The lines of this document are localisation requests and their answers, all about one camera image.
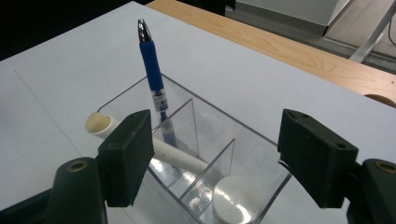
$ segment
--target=silver pen tip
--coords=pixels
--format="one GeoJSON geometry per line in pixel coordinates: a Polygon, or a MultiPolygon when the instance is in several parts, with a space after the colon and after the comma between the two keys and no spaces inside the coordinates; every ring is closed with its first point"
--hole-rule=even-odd
{"type": "Polygon", "coordinates": [[[143,19],[137,21],[137,32],[139,34],[140,43],[149,42],[152,40],[151,34],[149,33],[149,28],[143,19]]]}

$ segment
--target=wooden surface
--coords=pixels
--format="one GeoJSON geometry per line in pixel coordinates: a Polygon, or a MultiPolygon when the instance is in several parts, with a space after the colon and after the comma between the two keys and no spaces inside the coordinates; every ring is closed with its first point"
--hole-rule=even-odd
{"type": "Polygon", "coordinates": [[[147,7],[362,95],[386,97],[392,101],[388,102],[389,105],[396,102],[396,76],[390,73],[174,0],[156,0],[147,7]]]}

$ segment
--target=clear plastic container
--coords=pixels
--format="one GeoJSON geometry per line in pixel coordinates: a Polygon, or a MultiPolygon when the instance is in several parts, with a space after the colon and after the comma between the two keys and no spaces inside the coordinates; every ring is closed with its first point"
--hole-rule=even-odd
{"type": "MultiPolygon", "coordinates": [[[[235,220],[243,218],[239,222],[260,223],[290,178],[290,173],[277,162],[276,144],[168,77],[163,76],[163,83],[177,149],[187,154],[181,158],[187,158],[185,161],[176,164],[185,164],[182,167],[186,169],[152,159],[134,207],[127,210],[132,213],[130,217],[134,219],[136,210],[149,210],[150,223],[231,223],[222,217],[228,217],[226,213],[233,211],[235,220]],[[245,186],[231,184],[225,190],[219,186],[215,190],[221,180],[225,183],[230,179],[228,176],[246,179],[241,181],[245,186]],[[226,190],[237,195],[245,192],[247,196],[235,199],[225,194],[226,190]],[[222,199],[216,208],[212,204],[215,194],[222,199]],[[240,204],[244,200],[248,203],[245,207],[240,204]],[[154,204],[161,212],[152,212],[154,204]],[[230,210],[224,206],[236,208],[230,210]]],[[[145,78],[100,107],[98,112],[123,120],[143,109],[150,109],[152,127],[155,127],[153,136],[163,141],[162,125],[167,120],[159,124],[145,78]]]]}

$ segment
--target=white lid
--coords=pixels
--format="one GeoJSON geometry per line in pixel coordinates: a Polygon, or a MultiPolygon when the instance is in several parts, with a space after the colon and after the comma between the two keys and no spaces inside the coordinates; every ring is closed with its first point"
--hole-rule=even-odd
{"type": "Polygon", "coordinates": [[[228,176],[215,186],[212,204],[216,222],[249,223],[262,210],[262,196],[250,179],[228,176]]]}

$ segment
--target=pen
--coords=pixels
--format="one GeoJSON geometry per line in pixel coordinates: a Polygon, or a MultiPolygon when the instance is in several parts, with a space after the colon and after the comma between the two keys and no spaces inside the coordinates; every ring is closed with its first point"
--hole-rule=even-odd
{"type": "Polygon", "coordinates": [[[172,121],[167,120],[166,114],[168,110],[168,102],[166,100],[165,89],[163,87],[163,78],[158,65],[157,53],[155,51],[155,45],[152,41],[149,28],[147,27],[144,20],[138,20],[137,30],[139,34],[139,48],[142,53],[143,61],[146,67],[146,73],[148,77],[148,85],[151,90],[152,100],[154,102],[155,110],[159,117],[160,123],[163,123],[163,141],[167,144],[177,147],[177,140],[173,129],[172,121]]]}

